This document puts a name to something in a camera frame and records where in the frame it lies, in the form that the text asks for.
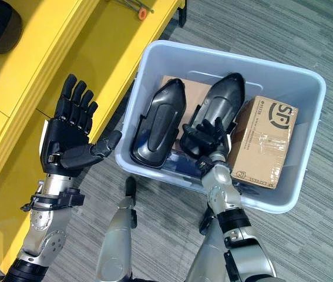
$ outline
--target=black strap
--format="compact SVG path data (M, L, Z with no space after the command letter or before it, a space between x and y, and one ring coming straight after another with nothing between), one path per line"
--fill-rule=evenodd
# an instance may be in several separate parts
M251 226L244 209L231 209L223 211L217 215L217 219L223 233L235 228Z

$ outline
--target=cardboard box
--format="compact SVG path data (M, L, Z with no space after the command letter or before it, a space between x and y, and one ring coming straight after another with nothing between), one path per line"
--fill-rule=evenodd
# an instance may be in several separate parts
M231 137L231 177L275 189L298 109L262 96L243 106Z

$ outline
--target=gray carpet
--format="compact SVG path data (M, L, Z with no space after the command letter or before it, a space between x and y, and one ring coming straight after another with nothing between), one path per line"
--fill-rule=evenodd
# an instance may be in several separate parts
M189 1L183 29L172 20L163 39L311 69L327 83L300 199L286 214L247 209L279 277L333 281L333 1ZM109 127L120 128L120 105ZM97 256L128 173L114 156L81 176L85 205L74 209L66 246L44 281L93 281ZM138 227L133 272L153 280L184 281L203 237L203 195L143 177L138 180Z

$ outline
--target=brown cardboard box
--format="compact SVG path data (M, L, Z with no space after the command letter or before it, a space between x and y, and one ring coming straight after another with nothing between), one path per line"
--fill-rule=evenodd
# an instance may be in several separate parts
M275 189L297 113L295 107L262 96L244 105L231 138L231 177Z
M165 75L162 79L161 85L165 85L166 82L168 82L170 79L173 79L175 77L173 76L167 76ZM181 148L179 147L179 140L182 137L183 134L183 128L182 126L185 123L189 123L192 115L195 112L196 106L201 105L203 103L204 98L206 97L206 94L208 93L209 89L211 88L211 85L204 84L188 79L181 79L184 83L184 92L186 94L186 111L184 112L184 115L182 117L181 122L179 123L179 134L177 136L177 140L175 141L173 145L173 149L181 151Z

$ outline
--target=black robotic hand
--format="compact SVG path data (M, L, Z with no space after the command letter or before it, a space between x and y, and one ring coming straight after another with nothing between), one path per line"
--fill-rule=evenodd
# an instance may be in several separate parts
M198 124L196 128L190 125L183 125L184 134L189 137L191 142L199 148L200 155L190 154L191 157L199 159L201 156L209 156L216 150L220 150L224 155L228 154L228 140L227 135L235 126L235 123L230 123L229 127L225 130L222 119L217 117L212 125L207 119Z
M48 122L43 137L41 164L45 173L77 177L84 167L110 155L122 134L114 130L108 138L89 144L92 116L98 105L91 102L93 92L84 81L70 74L63 86L54 117Z

